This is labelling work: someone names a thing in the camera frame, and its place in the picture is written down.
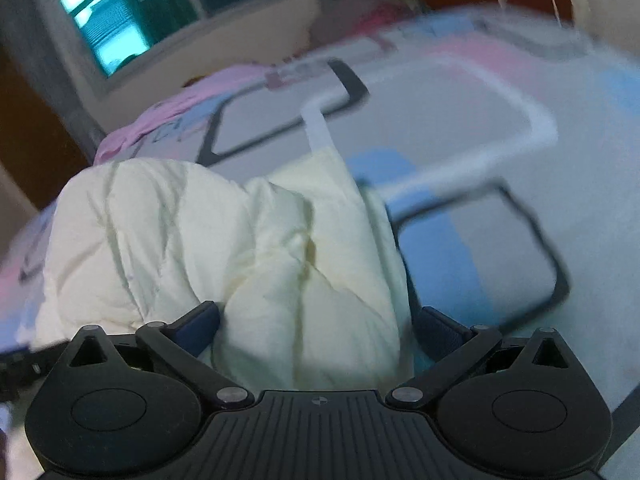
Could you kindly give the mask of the pink blanket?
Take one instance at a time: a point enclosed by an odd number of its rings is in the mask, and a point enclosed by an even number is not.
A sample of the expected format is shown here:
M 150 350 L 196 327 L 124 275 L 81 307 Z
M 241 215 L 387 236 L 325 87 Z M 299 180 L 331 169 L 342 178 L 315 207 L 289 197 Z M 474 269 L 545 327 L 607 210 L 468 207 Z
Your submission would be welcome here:
M 125 148 L 134 145 L 142 136 L 169 122 L 172 118 L 215 96 L 222 96 L 265 76 L 271 65 L 256 63 L 234 64 L 205 77 L 195 79 L 178 93 L 155 103 L 134 122 L 109 133 L 100 143 L 93 163 L 102 164 Z

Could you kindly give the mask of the pile of folded clothes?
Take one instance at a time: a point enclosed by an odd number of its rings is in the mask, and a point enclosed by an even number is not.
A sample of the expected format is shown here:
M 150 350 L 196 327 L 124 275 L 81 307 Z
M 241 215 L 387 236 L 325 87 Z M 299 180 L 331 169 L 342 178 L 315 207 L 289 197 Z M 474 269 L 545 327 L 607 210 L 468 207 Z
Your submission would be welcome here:
M 371 35 L 422 14 L 420 0 L 319 0 L 320 13 L 308 28 L 308 50 Z

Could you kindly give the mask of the window with grey frame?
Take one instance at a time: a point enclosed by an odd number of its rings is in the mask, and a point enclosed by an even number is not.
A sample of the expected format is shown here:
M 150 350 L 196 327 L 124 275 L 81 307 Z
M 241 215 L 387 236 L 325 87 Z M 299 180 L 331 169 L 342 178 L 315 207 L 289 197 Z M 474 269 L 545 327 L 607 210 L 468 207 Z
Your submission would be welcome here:
M 103 98 L 194 38 L 246 18 L 250 36 L 217 58 L 280 60 L 300 48 L 314 0 L 37 0 L 79 94 Z

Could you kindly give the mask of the cream quilted jacket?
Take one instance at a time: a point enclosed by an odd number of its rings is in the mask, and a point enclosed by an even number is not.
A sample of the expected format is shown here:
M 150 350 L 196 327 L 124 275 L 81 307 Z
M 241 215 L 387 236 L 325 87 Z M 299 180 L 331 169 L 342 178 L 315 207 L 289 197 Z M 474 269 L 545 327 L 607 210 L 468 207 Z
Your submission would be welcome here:
M 221 326 L 200 359 L 254 392 L 386 391 L 413 371 L 385 206 L 331 150 L 243 184 L 155 158 L 85 170 L 58 196 L 43 281 L 36 347 L 212 300 Z

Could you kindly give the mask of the dark wooden door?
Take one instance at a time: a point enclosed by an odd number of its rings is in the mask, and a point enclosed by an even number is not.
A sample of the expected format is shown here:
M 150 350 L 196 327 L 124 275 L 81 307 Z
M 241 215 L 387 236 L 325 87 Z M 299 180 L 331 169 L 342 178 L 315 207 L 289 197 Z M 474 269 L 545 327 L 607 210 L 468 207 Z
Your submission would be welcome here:
M 89 166 L 85 155 L 21 72 L 1 55 L 1 163 L 38 209 Z

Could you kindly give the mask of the patterned grey blue bedspread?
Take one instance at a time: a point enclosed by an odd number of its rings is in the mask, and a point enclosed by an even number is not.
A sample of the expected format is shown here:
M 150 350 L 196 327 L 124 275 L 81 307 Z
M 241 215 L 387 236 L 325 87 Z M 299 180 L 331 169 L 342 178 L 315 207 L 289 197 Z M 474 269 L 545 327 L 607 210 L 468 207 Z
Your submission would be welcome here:
M 433 365 L 424 307 L 501 346 L 427 404 L 237 382 L 253 404 L 207 404 L 136 330 L 36 347 L 57 197 L 1 269 L 3 478 L 638 477 L 638 61 L 468 6 L 272 68 L 88 169 L 155 158 L 243 184 L 324 150 L 382 200 L 405 268 L 413 371 L 393 388 Z

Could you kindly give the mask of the grey curtain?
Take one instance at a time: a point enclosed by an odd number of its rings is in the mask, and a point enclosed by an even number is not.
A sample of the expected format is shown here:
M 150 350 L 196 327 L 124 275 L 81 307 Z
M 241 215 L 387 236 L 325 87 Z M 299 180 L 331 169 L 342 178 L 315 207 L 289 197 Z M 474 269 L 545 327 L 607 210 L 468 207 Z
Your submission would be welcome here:
M 81 104 L 35 0 L 1 0 L 1 43 L 91 162 L 104 132 Z

